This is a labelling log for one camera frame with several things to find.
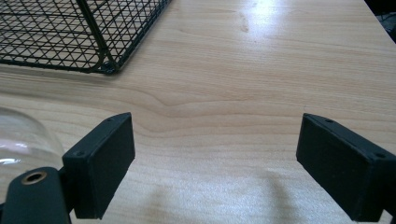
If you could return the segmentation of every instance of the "dark floor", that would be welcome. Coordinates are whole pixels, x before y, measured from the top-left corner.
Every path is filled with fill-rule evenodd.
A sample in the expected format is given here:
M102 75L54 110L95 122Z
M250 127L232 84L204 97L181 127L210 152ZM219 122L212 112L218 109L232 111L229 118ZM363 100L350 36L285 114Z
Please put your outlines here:
M390 38L396 43L396 12L376 15L376 18L381 22Z

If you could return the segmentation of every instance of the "wire basket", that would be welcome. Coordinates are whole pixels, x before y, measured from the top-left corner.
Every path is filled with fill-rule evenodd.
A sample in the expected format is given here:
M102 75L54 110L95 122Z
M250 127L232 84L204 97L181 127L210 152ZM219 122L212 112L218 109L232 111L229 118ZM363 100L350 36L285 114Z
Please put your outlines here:
M0 63L113 74L171 0L0 0Z

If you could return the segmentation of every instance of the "translucent white object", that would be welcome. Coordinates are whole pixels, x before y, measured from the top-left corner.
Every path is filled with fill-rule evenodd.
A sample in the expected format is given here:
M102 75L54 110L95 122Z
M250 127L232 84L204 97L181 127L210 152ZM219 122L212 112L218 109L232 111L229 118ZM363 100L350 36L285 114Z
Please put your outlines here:
M42 166L62 167L64 149L40 122L0 107L0 203L12 179Z

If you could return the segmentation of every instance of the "light wood tabletop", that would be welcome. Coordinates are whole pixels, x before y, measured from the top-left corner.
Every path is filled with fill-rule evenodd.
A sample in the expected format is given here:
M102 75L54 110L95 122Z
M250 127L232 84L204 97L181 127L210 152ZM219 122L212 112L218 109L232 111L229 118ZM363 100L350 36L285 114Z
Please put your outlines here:
M133 114L128 174L74 223L354 223L296 161L302 115L396 153L395 64L364 0L173 0L120 74L1 65L0 106L65 150Z

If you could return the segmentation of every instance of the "wire mesh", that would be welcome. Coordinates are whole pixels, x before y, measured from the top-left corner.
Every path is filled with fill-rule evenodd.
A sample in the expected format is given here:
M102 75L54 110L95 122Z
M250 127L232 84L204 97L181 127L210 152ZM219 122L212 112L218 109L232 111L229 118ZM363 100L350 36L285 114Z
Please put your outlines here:
M170 0L0 0L0 63L112 74Z

